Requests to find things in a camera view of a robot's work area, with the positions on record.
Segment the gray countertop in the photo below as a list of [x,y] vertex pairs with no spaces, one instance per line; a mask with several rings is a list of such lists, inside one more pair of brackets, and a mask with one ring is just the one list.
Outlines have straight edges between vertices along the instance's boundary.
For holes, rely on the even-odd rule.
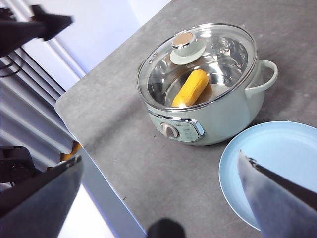
[[68,90],[56,111],[140,224],[179,221],[189,238],[261,237],[226,203],[218,165],[228,141],[195,147],[164,138],[136,88],[137,68],[175,33],[208,22],[243,27],[277,82],[252,124],[317,127],[317,4],[290,0],[175,0]]

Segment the plate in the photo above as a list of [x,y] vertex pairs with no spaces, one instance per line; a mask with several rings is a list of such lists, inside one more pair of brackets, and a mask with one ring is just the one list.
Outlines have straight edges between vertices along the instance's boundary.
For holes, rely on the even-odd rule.
[[317,192],[317,129],[290,121],[252,126],[238,134],[225,148],[219,164],[221,190],[233,211],[259,229],[238,175],[238,151],[265,168]]

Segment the orange object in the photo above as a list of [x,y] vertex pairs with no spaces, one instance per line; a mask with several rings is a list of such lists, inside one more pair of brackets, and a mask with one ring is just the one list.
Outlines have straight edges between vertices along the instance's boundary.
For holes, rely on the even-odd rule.
[[193,105],[209,82],[202,69],[194,70],[173,100],[172,107],[184,108]]

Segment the control panel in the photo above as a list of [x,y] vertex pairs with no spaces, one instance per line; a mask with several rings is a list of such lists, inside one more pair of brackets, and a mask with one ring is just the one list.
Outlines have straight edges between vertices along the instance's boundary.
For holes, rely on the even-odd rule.
[[182,142],[194,142],[204,136],[205,132],[194,119],[167,117],[149,111],[155,127],[167,138]]

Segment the electric hot pot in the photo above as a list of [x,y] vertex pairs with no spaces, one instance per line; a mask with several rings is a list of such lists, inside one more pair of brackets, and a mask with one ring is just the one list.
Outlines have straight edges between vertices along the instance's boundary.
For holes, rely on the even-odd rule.
[[[265,68],[273,71],[267,82]],[[196,69],[207,73],[212,94],[191,106],[172,107]],[[210,145],[250,124],[276,78],[276,65],[259,59],[255,40],[247,31],[227,24],[203,24],[157,47],[141,64],[137,85],[154,126],[164,136],[190,145]]]

